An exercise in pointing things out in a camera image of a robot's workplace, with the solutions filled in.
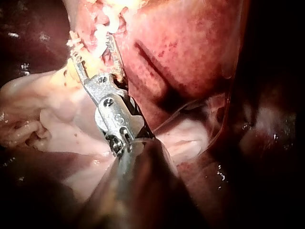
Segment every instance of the screw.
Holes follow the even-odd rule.
[[[112,98],[107,98],[104,100],[104,107],[110,107],[114,103]]]
[[[105,83],[107,82],[107,78],[106,77],[100,77],[99,78],[99,83]]]

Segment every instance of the reddish organ surface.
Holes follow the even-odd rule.
[[[96,45],[95,25],[105,23],[102,7],[84,0],[79,6],[76,31],[89,49]],[[240,51],[243,8],[243,0],[150,0],[136,14],[121,13],[116,39],[130,94],[152,129],[186,102],[228,87]]]

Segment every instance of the metal jaw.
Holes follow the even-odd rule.
[[[136,102],[127,90],[116,84],[118,74],[124,72],[120,66],[116,65],[115,75],[100,73],[90,79],[81,56],[74,53],[71,58],[84,89],[97,106],[95,122],[109,141],[114,156],[131,151],[130,143],[138,137],[153,137]]]

